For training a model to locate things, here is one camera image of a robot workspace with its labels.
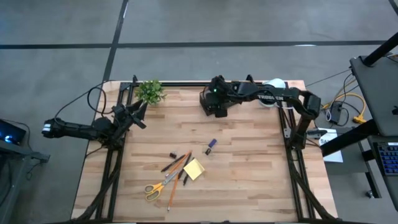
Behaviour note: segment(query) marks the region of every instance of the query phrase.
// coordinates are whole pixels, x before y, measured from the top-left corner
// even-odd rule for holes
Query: wooden tabletop
[[[117,101],[119,83],[104,84],[107,111]],[[288,83],[290,87],[305,89],[302,80]],[[252,101],[231,107],[227,118],[206,116],[199,104],[202,89],[165,87],[166,100],[148,107],[144,121],[147,128],[134,125],[128,132],[114,222],[296,221],[277,109],[263,108],[258,101]],[[217,139],[217,144],[206,156],[204,152],[212,139]],[[90,142],[88,152],[99,147],[98,142]],[[189,150],[205,172],[195,181],[189,179],[186,186],[182,184],[183,178],[179,181],[169,212],[167,205],[174,180],[156,201],[147,202],[144,186],[165,179],[160,170],[173,161],[169,153],[175,151],[180,156]],[[312,192],[336,217],[319,148],[306,146],[303,156]],[[86,159],[72,218],[78,217],[98,193],[105,158],[106,149],[102,149]]]

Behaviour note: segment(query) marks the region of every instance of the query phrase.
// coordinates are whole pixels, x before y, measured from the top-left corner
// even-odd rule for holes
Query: black pen
[[[169,165],[167,165],[167,167],[164,167],[161,172],[165,172],[166,170],[168,170],[172,165],[174,165],[176,162],[180,161],[182,158],[184,158],[185,155],[180,156],[178,159],[174,160],[172,163],[170,163]]]
[[[181,169],[181,171],[180,171],[180,173],[178,174],[178,179],[180,179],[181,178],[181,176],[182,176],[182,173],[184,172],[184,167],[188,164],[188,162],[189,162],[189,158],[191,158],[191,154],[192,153],[190,153],[189,155],[188,155],[188,159],[187,159],[187,161],[185,161],[185,164],[184,164],[184,166],[182,167],[182,169]]]
[[[183,186],[185,186],[185,184],[187,183],[188,180],[188,174],[185,176],[184,181],[183,181]]]

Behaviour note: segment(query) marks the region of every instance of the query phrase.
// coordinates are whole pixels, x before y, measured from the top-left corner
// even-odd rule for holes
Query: concrete floor
[[[122,0],[2,0],[0,44],[111,43],[121,4]],[[386,0],[131,0],[119,42],[386,40],[397,30],[398,16]],[[219,74],[239,79],[252,74],[255,79],[311,83],[346,70],[351,57],[376,47],[118,49],[110,79],[137,75],[141,80],[206,80]],[[108,55],[109,49],[0,50],[0,118],[27,123],[32,147],[51,154],[49,163],[38,167],[24,186],[13,223],[70,218],[87,141],[45,139],[40,132],[61,106],[103,79]],[[327,102],[346,76],[308,89]],[[361,93],[359,88],[354,92]],[[356,98],[347,102],[361,108]],[[83,124],[90,124],[93,116],[84,99],[60,115]],[[365,118],[371,118],[368,110]],[[317,122],[322,125],[323,119]],[[374,164],[373,168],[381,199],[364,196],[369,188],[364,174],[329,176],[340,218],[397,220],[381,175]]]

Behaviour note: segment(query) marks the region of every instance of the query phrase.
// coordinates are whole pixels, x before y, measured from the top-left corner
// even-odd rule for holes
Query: yellow sticky note
[[[203,173],[203,171],[205,171],[205,168],[201,166],[197,159],[194,159],[184,167],[184,170],[192,180],[195,180],[201,173]]]

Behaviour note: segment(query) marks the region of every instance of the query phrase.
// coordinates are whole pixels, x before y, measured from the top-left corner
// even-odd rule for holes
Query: yellow cable
[[[355,97],[358,97],[359,99],[362,100],[362,103],[363,103],[362,111],[361,111],[361,113],[360,113],[358,116],[354,116],[353,121],[354,121],[355,123],[359,123],[359,124],[365,123],[366,120],[363,119],[363,114],[364,114],[365,108],[366,108],[365,99],[364,99],[362,96],[359,96],[359,95],[356,94],[356,93],[346,93],[345,95],[346,95],[346,96],[355,96]],[[327,103],[325,106],[323,106],[323,109],[327,109],[327,108],[329,107],[329,104],[333,103],[334,101],[340,99],[340,98],[343,97],[343,96],[344,96],[344,94],[342,94],[342,95],[340,95],[340,96],[337,96],[332,102]]]
[[[361,113],[360,113],[359,115],[362,115],[362,116],[363,116],[363,114],[364,114],[364,112],[365,112],[365,108],[366,108],[365,99],[364,99],[362,96],[360,96],[360,95],[358,95],[358,94],[356,94],[356,93],[346,93],[345,95],[346,95],[346,96],[355,96],[355,97],[358,97],[359,99],[362,100],[363,108],[362,108],[362,111],[361,111]],[[335,98],[335,100],[333,100],[333,101],[336,101],[336,100],[342,98],[343,96],[344,96],[344,94],[342,94],[342,95],[340,95],[340,96],[337,96],[337,97]],[[329,102],[329,103],[327,103],[325,106],[323,106],[323,109],[328,108],[330,103],[331,103],[331,102]]]

